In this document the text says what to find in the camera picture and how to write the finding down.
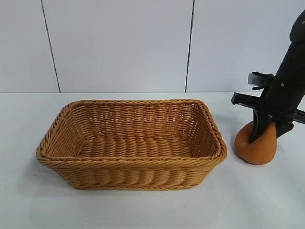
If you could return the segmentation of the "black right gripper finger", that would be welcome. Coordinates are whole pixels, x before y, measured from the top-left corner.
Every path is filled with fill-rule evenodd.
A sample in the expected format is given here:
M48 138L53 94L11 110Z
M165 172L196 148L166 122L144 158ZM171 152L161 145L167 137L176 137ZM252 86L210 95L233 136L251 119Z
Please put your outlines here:
M250 136L250 143L253 143L273 123L273 116L263 111L253 110L253 130Z
M276 122L276 137L284 135L294 128L293 122Z

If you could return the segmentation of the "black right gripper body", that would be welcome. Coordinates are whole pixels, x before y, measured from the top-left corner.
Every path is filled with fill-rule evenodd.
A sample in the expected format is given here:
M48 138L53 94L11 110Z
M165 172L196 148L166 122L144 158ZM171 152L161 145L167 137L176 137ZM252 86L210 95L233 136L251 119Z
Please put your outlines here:
M273 121L284 119L304 122L302 117L292 118L305 94L305 44L292 43L276 74L252 72L248 84L253 90L263 90L259 97L234 93L232 104L271 114Z

